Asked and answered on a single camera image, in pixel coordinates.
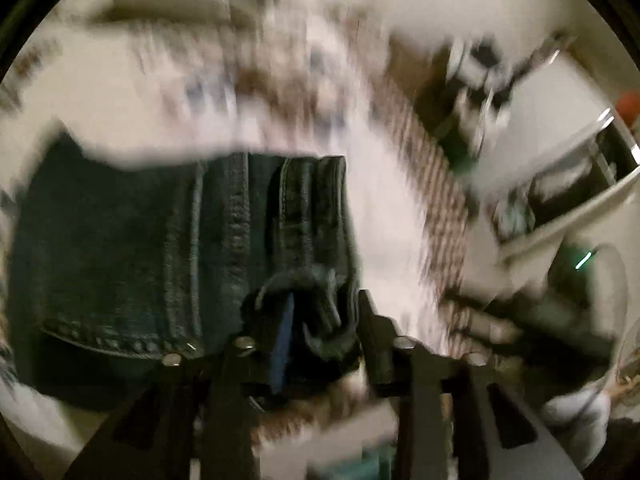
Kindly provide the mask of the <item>white wardrobe with open door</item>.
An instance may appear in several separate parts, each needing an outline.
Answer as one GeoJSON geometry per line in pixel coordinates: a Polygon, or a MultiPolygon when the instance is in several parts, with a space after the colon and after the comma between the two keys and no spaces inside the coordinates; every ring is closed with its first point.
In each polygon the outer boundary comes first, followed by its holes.
{"type": "Polygon", "coordinates": [[[472,177],[502,261],[600,214],[639,177],[638,142],[572,42],[554,34],[518,64],[509,123],[472,177]]]}

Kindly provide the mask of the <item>floral and checked fleece blanket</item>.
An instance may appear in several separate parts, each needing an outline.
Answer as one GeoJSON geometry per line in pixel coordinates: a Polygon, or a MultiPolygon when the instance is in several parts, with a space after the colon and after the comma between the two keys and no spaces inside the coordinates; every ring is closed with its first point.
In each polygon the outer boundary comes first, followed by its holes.
{"type": "Polygon", "coordinates": [[[363,283],[384,313],[439,352],[437,307],[458,284],[466,214],[442,150],[387,71],[367,10],[270,2],[255,25],[92,26],[58,5],[1,85],[1,240],[55,131],[119,162],[242,148],[343,155],[363,283]]]}

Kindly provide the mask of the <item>dark blue denim jeans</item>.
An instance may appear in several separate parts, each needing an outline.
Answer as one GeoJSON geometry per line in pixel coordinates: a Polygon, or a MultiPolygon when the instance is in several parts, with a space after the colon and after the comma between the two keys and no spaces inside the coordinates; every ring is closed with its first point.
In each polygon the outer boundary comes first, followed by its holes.
{"type": "Polygon", "coordinates": [[[63,134],[22,200],[6,316],[17,378],[106,411],[166,354],[257,346],[257,395],[322,393],[360,356],[342,156],[119,169],[63,134]]]}

